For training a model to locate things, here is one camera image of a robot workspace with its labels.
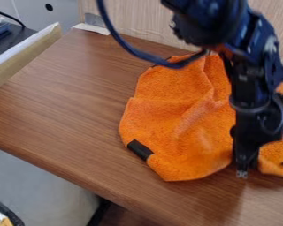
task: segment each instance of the orange towel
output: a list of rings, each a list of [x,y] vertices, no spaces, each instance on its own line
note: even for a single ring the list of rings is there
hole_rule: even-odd
[[[283,93],[283,84],[279,90]],[[149,68],[126,106],[119,126],[121,138],[129,148],[135,146],[135,153],[163,180],[206,177],[232,161],[229,131],[235,112],[229,106],[230,93],[218,56],[177,71]],[[283,176],[283,141],[261,148],[258,168]]]

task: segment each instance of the wooden tabletop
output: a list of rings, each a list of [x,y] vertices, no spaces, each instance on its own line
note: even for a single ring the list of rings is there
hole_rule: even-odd
[[[0,88],[0,148],[163,225],[283,225],[283,178],[243,181],[230,167],[166,183],[124,148],[119,120],[149,66],[110,36],[73,29]]]

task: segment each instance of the blue cable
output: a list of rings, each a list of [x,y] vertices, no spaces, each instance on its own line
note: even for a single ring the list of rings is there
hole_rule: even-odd
[[[198,60],[199,58],[205,56],[208,51],[206,49],[202,49],[200,52],[192,55],[190,58],[179,61],[177,63],[170,63],[168,61],[166,61],[165,59],[159,57],[159,56],[153,56],[149,53],[140,51],[136,48],[134,48],[133,46],[129,45],[120,35],[119,33],[115,30],[113,24],[111,23],[109,16],[107,14],[106,11],[106,7],[104,5],[104,0],[96,0],[97,1],[97,7],[98,10],[100,11],[103,21],[107,26],[107,29],[111,32],[111,35],[113,36],[113,38],[119,43],[119,45],[121,47],[123,47],[127,52],[129,52],[130,54],[132,54],[135,57],[138,57],[142,60],[146,60],[149,61],[153,64],[158,64],[158,65],[162,65],[168,68],[173,68],[173,69],[180,69],[183,68],[185,66],[187,66],[188,64],[190,64],[191,62],[194,62],[196,60]]]

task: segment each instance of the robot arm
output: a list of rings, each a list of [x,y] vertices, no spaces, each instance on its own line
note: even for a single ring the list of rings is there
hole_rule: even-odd
[[[134,49],[114,29],[103,0],[97,0],[107,28],[128,52],[144,60],[170,68],[181,68],[213,50],[224,61],[232,86],[230,103],[236,110],[232,129],[233,155],[238,177],[257,165],[259,149],[282,140],[283,95],[276,88],[283,82],[283,64],[274,28],[247,0],[161,0],[174,12],[171,23],[175,35],[203,50],[176,64]]]

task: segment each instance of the white paper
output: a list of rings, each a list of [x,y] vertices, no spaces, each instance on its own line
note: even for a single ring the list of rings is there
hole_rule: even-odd
[[[88,25],[88,24],[84,24],[84,23],[78,24],[78,25],[74,26],[74,28],[84,30],[84,31],[89,31],[89,32],[96,32],[96,33],[103,34],[103,35],[109,35],[110,34],[110,31],[107,28]]]

